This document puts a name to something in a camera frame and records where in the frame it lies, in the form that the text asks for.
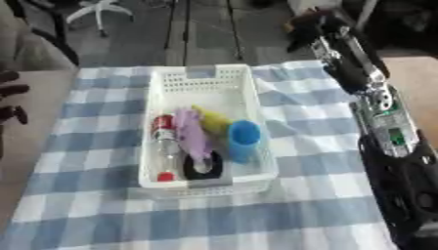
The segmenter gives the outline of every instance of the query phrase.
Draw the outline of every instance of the white plastic basket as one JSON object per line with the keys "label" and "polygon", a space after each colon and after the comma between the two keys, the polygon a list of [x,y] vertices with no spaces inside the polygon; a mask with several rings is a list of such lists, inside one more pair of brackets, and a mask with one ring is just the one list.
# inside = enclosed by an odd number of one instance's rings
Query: white plastic basket
{"label": "white plastic basket", "polygon": [[[260,126],[262,137],[250,162],[224,161],[220,179],[157,182],[153,179],[151,124],[163,113],[197,104],[233,120],[247,119]],[[160,67],[152,75],[141,151],[139,183],[153,198],[208,196],[263,191],[277,177],[278,167],[269,147],[251,70],[245,64],[209,67]]]}

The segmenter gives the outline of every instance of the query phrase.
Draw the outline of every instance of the plastic toy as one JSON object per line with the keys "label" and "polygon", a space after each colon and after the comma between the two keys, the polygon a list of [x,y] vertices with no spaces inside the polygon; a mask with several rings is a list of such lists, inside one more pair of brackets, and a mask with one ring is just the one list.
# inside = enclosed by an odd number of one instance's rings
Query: plastic toy
{"label": "plastic toy", "polygon": [[233,123],[232,120],[221,113],[209,111],[197,105],[192,105],[192,108],[201,114],[200,124],[205,131],[215,136],[227,136],[228,127]]}
{"label": "plastic toy", "polygon": [[211,144],[200,127],[200,114],[191,108],[178,108],[173,117],[177,140],[180,147],[189,154],[195,162],[210,158]]}

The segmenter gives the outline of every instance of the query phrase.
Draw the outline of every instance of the blue plastic cup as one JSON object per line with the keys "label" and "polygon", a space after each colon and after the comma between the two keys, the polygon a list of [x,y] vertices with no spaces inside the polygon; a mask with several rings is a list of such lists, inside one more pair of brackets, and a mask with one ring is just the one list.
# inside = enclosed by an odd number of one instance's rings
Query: blue plastic cup
{"label": "blue plastic cup", "polygon": [[230,158],[238,163],[247,163],[260,141],[260,129],[247,120],[233,122],[228,128]]}

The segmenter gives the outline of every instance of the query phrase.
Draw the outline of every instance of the chair leg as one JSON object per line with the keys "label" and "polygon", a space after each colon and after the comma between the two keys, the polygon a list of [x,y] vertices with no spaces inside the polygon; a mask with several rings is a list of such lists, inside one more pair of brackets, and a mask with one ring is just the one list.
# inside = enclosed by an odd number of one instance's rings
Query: chair leg
{"label": "chair leg", "polygon": [[102,4],[96,5],[96,23],[98,25],[99,32],[101,33],[102,37],[107,37],[107,33],[104,30],[104,26],[102,25],[102,10],[104,6]]}
{"label": "chair leg", "polygon": [[78,10],[77,12],[71,14],[70,16],[68,16],[66,18],[66,23],[70,24],[72,21],[75,21],[77,19],[82,18],[83,16],[85,16],[87,14],[95,12],[95,7],[96,6],[93,5],[93,6],[88,6],[88,7],[85,7],[85,8]]}
{"label": "chair leg", "polygon": [[106,11],[111,11],[111,12],[117,12],[117,13],[121,13],[121,14],[125,14],[128,15],[129,17],[134,17],[134,15],[132,15],[132,12],[128,11],[127,9],[120,7],[120,6],[116,6],[116,5],[106,5],[103,8]]}

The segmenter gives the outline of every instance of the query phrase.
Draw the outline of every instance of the clear plastic bottle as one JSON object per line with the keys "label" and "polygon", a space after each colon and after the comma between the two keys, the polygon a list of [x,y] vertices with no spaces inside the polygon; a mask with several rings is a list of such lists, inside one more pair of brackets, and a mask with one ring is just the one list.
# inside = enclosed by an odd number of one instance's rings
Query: clear plastic bottle
{"label": "clear plastic bottle", "polygon": [[158,182],[179,180],[178,169],[181,168],[181,148],[176,141],[176,131],[171,114],[162,114],[152,124],[152,173]]}

